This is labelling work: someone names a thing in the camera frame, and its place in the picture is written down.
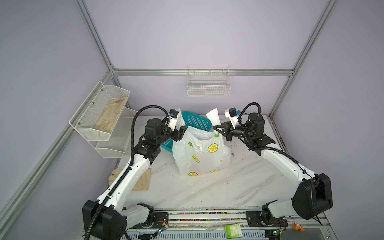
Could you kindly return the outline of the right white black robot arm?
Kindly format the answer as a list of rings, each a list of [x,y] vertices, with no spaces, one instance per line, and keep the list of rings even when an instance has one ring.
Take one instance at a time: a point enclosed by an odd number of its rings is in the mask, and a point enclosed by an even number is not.
[[[318,219],[318,215],[333,207],[331,179],[326,174],[316,174],[304,167],[283,150],[273,148],[275,141],[265,134],[265,120],[258,113],[251,113],[246,123],[238,122],[238,116],[227,113],[229,121],[214,124],[215,131],[227,141],[241,140],[249,151],[272,163],[296,189],[292,198],[274,200],[262,206],[261,223],[272,226],[288,216],[300,216],[305,220]]]

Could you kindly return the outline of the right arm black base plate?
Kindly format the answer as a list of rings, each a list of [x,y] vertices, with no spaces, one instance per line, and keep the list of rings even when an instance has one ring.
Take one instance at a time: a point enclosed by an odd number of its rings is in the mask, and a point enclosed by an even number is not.
[[[286,227],[288,225],[285,217],[275,218],[265,210],[247,211],[246,219],[249,227]]]

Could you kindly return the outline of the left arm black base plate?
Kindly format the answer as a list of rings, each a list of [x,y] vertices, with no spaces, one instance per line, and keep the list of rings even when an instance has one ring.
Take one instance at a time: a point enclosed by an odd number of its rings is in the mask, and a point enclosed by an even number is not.
[[[128,214],[127,228],[129,229],[158,229],[167,222],[169,214],[166,212],[155,212],[154,214],[133,213]]]

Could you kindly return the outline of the white plastic bag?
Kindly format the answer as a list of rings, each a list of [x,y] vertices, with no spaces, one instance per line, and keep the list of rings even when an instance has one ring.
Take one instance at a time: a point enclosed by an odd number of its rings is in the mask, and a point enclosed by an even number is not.
[[[231,149],[217,131],[189,126],[179,141],[173,141],[173,157],[181,176],[196,177],[227,168]]]

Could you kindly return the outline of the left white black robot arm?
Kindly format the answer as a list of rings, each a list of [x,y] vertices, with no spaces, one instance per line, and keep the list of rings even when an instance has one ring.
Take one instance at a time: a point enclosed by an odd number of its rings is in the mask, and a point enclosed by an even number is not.
[[[149,228],[155,221],[155,208],[138,203],[129,209],[124,204],[140,177],[154,162],[166,141],[182,140],[188,126],[176,128],[176,120],[169,122],[150,119],[145,133],[134,146],[128,164],[119,173],[114,183],[96,201],[88,200],[82,209],[86,240],[96,237],[101,240],[119,240],[127,229],[140,225]]]

